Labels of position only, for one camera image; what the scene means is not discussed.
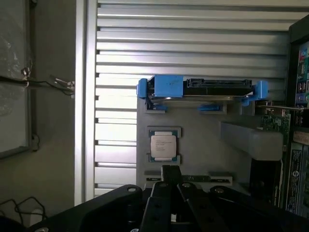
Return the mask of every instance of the aluminum slatted panel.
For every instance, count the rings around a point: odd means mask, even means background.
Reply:
[[[85,199],[136,181],[139,79],[267,80],[270,98],[283,100],[287,30],[308,12],[307,0],[89,3]]]

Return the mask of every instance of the green circuit board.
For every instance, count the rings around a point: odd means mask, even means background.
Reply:
[[[280,132],[283,135],[283,145],[287,146],[289,142],[291,115],[276,116],[264,115],[262,116],[261,127],[263,130]]]

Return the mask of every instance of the circuit board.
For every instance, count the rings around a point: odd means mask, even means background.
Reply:
[[[261,127],[263,130],[280,132],[283,135],[283,145],[287,146],[289,142],[291,115],[276,116],[264,115],[262,116]]]

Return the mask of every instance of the white wall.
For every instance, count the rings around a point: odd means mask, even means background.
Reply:
[[[52,74],[74,80],[75,0],[39,0],[31,19],[37,79],[47,80]],[[35,196],[52,215],[74,204],[74,100],[43,89],[37,90],[32,104],[41,148],[0,160],[0,201]],[[31,204],[25,207],[33,209]],[[12,205],[0,210],[18,218]]]

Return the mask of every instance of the metal shutter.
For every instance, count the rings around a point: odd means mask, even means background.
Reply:
[[[287,30],[308,12],[307,0],[90,1],[85,199],[135,183],[139,79],[268,80],[283,100]]]

